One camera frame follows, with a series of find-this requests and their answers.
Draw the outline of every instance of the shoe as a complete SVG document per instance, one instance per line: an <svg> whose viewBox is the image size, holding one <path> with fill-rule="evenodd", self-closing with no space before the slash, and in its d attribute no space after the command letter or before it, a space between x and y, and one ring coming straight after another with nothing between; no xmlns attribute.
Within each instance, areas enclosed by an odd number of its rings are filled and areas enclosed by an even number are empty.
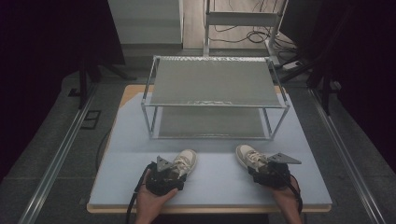
<svg viewBox="0 0 396 224"><path fill-rule="evenodd" d="M266 170L268 160L264 154L261 154L256 149L248 145L240 145L236 148L236 158L239 163L246 169L249 167L253 168L257 172Z"/></svg>
<svg viewBox="0 0 396 224"><path fill-rule="evenodd" d="M180 179L183 175L189 175L197 162L197 154L191 149L181 151L173 162L171 173Z"/></svg>

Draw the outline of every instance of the floor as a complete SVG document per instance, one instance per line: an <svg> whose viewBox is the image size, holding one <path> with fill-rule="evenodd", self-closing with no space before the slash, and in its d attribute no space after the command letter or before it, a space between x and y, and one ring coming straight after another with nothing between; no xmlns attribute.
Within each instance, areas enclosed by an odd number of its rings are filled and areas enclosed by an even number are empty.
<svg viewBox="0 0 396 224"><path fill-rule="evenodd" d="M198 51L188 49L155 49L162 54L196 55ZM128 49L124 49L128 60ZM143 58L153 54L152 51L141 49ZM255 55L256 52L239 52L246 55ZM280 55L287 59L292 53ZM124 214L90 214L86 204L96 176L100 158L106 147L108 132L111 130L120 98L127 85L144 83L148 70L145 66L124 66L126 73L138 77L137 80L122 79L114 73L101 67L102 79L97 84L89 111L100 111L99 120L94 128L90 120L82 122L70 149L60 167L59 174L50 188L47 198L44 198L42 207L38 209L35 223L124 223ZM278 70L281 77L288 72ZM337 134L359 170L363 183L375 201L383 220L374 220L364 206L364 197L360 194L361 186L354 182L353 175L343 162L337 146L328 127L328 121L322 116L318 101L305 81L309 74L301 74L285 84L290 95L299 121L302 124L305 136L316 158L318 168L324 178L332 197L333 206L329 213L304 214L305 223L392 223L396 220L396 175L385 163L370 139L364 134L357 123L348 115L336 93L331 95L330 113L336 127ZM20 220L23 211L32 199L43 174L46 172L53 157L68 130L78 114L79 99L70 97L69 92L78 89L78 74L70 74L63 81L62 91L41 125L35 138L25 149L0 186L0 223L11 224ZM162 216L156 223L183 222L192 223L193 220L202 220L202 216L175 217ZM243 215L211 217L207 223L262 223L261 215ZM285 223L280 214L270 214L270 223Z"/></svg>
<svg viewBox="0 0 396 224"><path fill-rule="evenodd" d="M275 0L212 0L210 11L224 12L277 12L280 4ZM184 24L183 48L202 49L205 38L205 15L206 1L184 1ZM210 26L209 46L212 49L265 49L264 43L253 43L247 39L252 31L268 33L263 28L248 26ZM262 40L258 35L251 37L254 41Z"/></svg>

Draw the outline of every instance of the hand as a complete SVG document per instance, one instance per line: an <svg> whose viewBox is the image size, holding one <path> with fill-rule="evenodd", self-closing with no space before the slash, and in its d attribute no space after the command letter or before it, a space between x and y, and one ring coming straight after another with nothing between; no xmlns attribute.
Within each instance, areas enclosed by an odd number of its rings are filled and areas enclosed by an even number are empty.
<svg viewBox="0 0 396 224"><path fill-rule="evenodd" d="M294 176L290 176L290 183L294 186L294 188L300 192L300 188L298 186L297 180ZM286 187L284 189L273 189L268 188L271 190L273 194L273 198L276 201L277 206L280 209L283 217L289 224L301 224L303 223L300 218L300 214L298 212L298 201L294 193L291 191L290 188Z"/></svg>
<svg viewBox="0 0 396 224"><path fill-rule="evenodd" d="M136 199L136 221L135 224L149 224L155 217L157 217L163 204L173 198L177 194L177 189L172 189L163 196L158 196L151 193L146 188L146 179L148 178L150 170L148 170L143 179L142 186L137 193Z"/></svg>

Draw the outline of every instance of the table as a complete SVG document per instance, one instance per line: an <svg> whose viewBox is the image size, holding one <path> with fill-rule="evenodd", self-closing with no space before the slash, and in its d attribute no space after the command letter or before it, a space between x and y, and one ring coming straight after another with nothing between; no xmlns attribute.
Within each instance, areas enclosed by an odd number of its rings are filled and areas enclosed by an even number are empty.
<svg viewBox="0 0 396 224"><path fill-rule="evenodd" d="M164 214L270 213L278 208L268 190L253 183L237 161L235 148L248 144L267 155L282 152L303 164L291 164L299 180L303 212L328 212L332 200L291 104L274 141L235 139L150 139L141 108L144 86L125 89L105 155L92 188L91 213L125 213L145 167L157 156L172 161L185 148L198 161L185 187L162 210Z"/></svg>

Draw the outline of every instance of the metal rod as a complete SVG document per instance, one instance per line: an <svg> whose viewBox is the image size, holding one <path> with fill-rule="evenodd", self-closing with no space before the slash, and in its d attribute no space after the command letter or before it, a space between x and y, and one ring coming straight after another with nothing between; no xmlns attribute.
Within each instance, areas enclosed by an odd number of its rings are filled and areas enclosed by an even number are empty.
<svg viewBox="0 0 396 224"><path fill-rule="evenodd" d="M157 111L158 111L158 106L155 106L154 109L154 115L152 117L152 123L151 123L151 129L150 129L150 136L154 135L154 126L155 126L155 120L157 118Z"/></svg>
<svg viewBox="0 0 396 224"><path fill-rule="evenodd" d="M287 107L285 108L285 110L283 111L282 116L280 117L280 120L279 120L279 122L277 123L277 125L276 125L276 127L275 127L275 129L274 129L273 134L271 135L271 140L274 140L274 137L275 137L275 135L276 135L276 133L277 133L277 130L279 130L280 124L283 122L283 119L286 117L286 114L288 113L289 109L290 109L290 107L287 106Z"/></svg>
<svg viewBox="0 0 396 224"><path fill-rule="evenodd" d="M267 62L270 64L272 71L274 72L274 77L276 84L280 89L280 93L282 94L283 101L285 102L285 106L290 106L288 102L288 98L286 97L285 90L283 90L282 83L279 81L279 77L277 76L277 72L275 70L274 61L271 58L267 58Z"/></svg>
<svg viewBox="0 0 396 224"><path fill-rule="evenodd" d="M209 56L210 0L206 0L204 57Z"/></svg>
<svg viewBox="0 0 396 224"><path fill-rule="evenodd" d="M62 165L64 164L64 159L66 158L67 153L69 152L69 149L72 146L74 139L76 138L78 130L81 127L81 123L84 120L88 109L90 108L96 90L97 84L92 83L86 104L76 114L76 117L73 120L73 123L70 126L69 130L67 131L67 134L62 141L58 151L56 152L55 157L52 159L46 170L46 173L44 173L43 177L41 178L41 181L38 184L35 193L33 194L30 202L27 204L18 223L35 223L35 220L37 219L38 214L40 213L41 208L50 193L52 185L55 182L55 179L59 174Z"/></svg>
<svg viewBox="0 0 396 224"><path fill-rule="evenodd" d="M365 183L361 172L359 171L358 167L356 166L355 162L353 161L352 157L350 156L346 145L344 144L343 139L341 138L340 133L337 131L334 123L332 122L331 116L328 116L326 112L323 110L320 102L320 97L318 93L312 89L309 89L312 97L315 100L317 110L332 138L332 141L335 144L335 148L338 152L338 155L341 158L342 163L344 164L346 171L349 174L349 177L358 192L359 196L361 197L361 202L366 209L367 214L369 215L372 223L377 224L385 224L387 223L385 219L382 217L381 211L376 204L375 198L371 191L369 190L367 184Z"/></svg>
<svg viewBox="0 0 396 224"><path fill-rule="evenodd" d="M282 17L283 17L283 12L284 12L285 7L286 7L286 2L287 2L287 0L284 0L282 2L282 5L281 5L279 11L276 13L276 15L277 15L276 24L275 24L275 26L272 29L270 40L268 42L268 45L271 47L271 49L268 49L268 50L272 50L272 46L274 45L275 37L277 35L277 31L279 30L280 22L282 21Z"/></svg>
<svg viewBox="0 0 396 224"><path fill-rule="evenodd" d="M146 126L148 127L148 135L151 136L151 132L150 132L150 127L149 127L149 117L148 117L148 111L146 110L146 106L144 103L144 99L142 100L142 110L143 110L143 115L145 116L145 121L146 121Z"/></svg>
<svg viewBox="0 0 396 224"><path fill-rule="evenodd" d="M266 109L266 108L263 108L263 109L262 109L262 113L264 114L265 124L267 125L268 137L271 138L273 132L272 132L272 129L271 129L270 120L268 119L267 109Z"/></svg>

